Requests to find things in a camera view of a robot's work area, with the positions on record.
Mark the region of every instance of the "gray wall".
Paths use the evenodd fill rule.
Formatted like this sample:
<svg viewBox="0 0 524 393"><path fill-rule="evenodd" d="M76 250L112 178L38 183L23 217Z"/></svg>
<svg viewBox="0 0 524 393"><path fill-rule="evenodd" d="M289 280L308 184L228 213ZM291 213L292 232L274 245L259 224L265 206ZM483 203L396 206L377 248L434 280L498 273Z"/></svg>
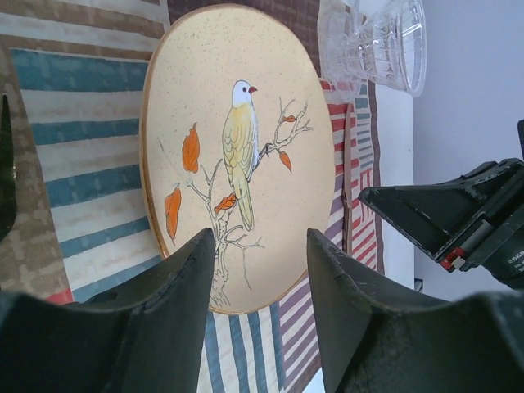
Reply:
<svg viewBox="0 0 524 393"><path fill-rule="evenodd" d="M413 101L415 183L438 183L487 160L522 158L517 122L524 119L524 2L424 0L428 65ZM417 251L424 292L456 300L505 290L482 268L444 271Z"/></svg>

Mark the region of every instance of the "oval plate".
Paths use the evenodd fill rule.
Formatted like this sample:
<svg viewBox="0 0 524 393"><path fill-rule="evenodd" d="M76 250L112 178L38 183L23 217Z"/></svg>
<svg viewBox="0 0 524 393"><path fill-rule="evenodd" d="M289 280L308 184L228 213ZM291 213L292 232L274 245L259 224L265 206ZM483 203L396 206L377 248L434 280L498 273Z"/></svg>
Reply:
<svg viewBox="0 0 524 393"><path fill-rule="evenodd" d="M256 311L304 277L335 167L323 90L286 26L235 5L178 20L149 64L140 143L161 254L214 230L210 309Z"/></svg>

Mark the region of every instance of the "plate rim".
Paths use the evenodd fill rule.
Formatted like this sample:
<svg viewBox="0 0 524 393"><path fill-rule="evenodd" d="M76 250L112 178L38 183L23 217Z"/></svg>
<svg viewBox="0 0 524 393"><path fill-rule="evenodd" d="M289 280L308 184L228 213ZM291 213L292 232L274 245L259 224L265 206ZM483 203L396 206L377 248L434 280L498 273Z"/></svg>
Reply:
<svg viewBox="0 0 524 393"><path fill-rule="evenodd" d="M237 9L243 9L243 10L246 10L246 11L254 12L254 13L262 15L262 16L264 16L266 18L269 18L273 22L275 22L278 25L282 26L285 30L287 30L290 34L292 34L293 37L295 37L295 39L298 41L298 43L302 47L303 51L306 53L306 55L307 55L307 57L309 59L309 64L311 65L311 67L314 70L315 75L316 75L316 77L318 79L318 87L321 88L320 78L318 77L317 72L314 69L314 65L313 65L313 62L311 61L311 58L309 57L309 53L307 53L307 51L305 50L304 44L300 41L300 39L296 36L295 33L293 33L293 31L289 27L287 27L286 25L284 25L279 20L275 19L271 15L269 15L269 14L267 14L267 13L261 11L261 10L258 10L256 8L253 8L253 7L244 6L242 4L232 4L232 3L213 4L213 5L210 5L210 6L201 7L201 8L198 8L196 10L193 10L191 12L188 12L184 16L181 16L180 18L178 18L169 27L169 29L164 33L164 35L160 39L158 47L156 48L156 50L151 55L151 59L149 60L149 64L147 65L146 78L144 80L144 89L143 89L143 94L142 94L142 105L141 105L141 109L140 109L140 120L139 120L139 123L138 123L138 151L139 151L138 163L139 163L139 168L140 168L140 179L142 181L142 195L143 195L144 201L146 203L147 219L149 221L149 225L151 227L151 231L153 232L153 236L154 236L154 238L156 240L156 243L157 243L158 247L160 248L160 257L162 258L162 260L168 258L171 254L168 252L167 245L165 243L165 239L162 236L160 225L159 225L159 222L158 222L158 215L156 214L155 206L153 204L153 195L152 195L152 190L151 190L151 181L150 181L148 164L147 164L147 130L146 130L146 124L147 124L147 109L148 109L148 104L149 104L149 92L150 92L150 89L151 89L151 80L152 80L153 69L155 69L156 59L157 59L158 55L160 54L161 49L164 47L164 44L165 44L167 38L183 22L185 22L187 19L189 19L189 18L193 17L194 15L197 15L197 14L199 14L201 12L211 11L213 9L220 9L220 8L225 8L225 9L237 8ZM324 108L325 108L325 112L327 113L327 117L330 118L330 116L329 116L329 109L328 109L328 103L326 102L325 98L323 100L323 105L324 105ZM334 182L335 179L336 179L337 174L336 174L336 171L335 171L334 157L332 159L333 159L332 178L333 178L333 182ZM222 314L222 315L244 315L244 314L256 313L256 312L258 312L258 311L260 311L262 309L270 307L272 304L274 304L276 302L279 302L281 299L283 299L289 292L291 292L291 290L293 288L295 288L300 282L302 282L304 280L304 278L307 276L307 273L308 273L308 268L307 268L307 260L306 260L305 270L298 277L298 279L293 284L291 284L291 286L289 288L287 288L284 292L282 292L279 296L277 296L275 299L271 300L269 303L264 304L264 305L262 305L262 306L260 306L258 308L250 309L250 310L242 311L242 312L239 312L239 311L227 311L225 309L217 309L214 306L212 306L211 303L210 303L209 306L208 306L208 310L212 311L214 313L217 313L217 314Z"/></svg>

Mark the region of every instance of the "bird's head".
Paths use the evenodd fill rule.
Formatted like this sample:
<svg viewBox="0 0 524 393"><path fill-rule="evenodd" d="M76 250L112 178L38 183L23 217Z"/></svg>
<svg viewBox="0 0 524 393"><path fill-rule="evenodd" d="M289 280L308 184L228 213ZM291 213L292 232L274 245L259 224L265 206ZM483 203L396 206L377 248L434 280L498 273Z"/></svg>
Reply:
<svg viewBox="0 0 524 393"><path fill-rule="evenodd" d="M248 102L251 102L251 94L257 89L245 80L239 80L233 86L233 106L238 107Z"/></svg>

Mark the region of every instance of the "bird illustration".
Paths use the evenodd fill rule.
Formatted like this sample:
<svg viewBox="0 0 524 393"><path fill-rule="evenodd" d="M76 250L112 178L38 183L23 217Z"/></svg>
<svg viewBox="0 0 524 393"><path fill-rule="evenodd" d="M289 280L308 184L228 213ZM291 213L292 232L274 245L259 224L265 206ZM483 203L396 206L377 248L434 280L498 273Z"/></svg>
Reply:
<svg viewBox="0 0 524 393"><path fill-rule="evenodd" d="M246 230L255 226L249 182L259 159L259 130L251 94L257 89L245 80L233 86L232 105L222 132L224 163L229 185L235 191Z"/></svg>

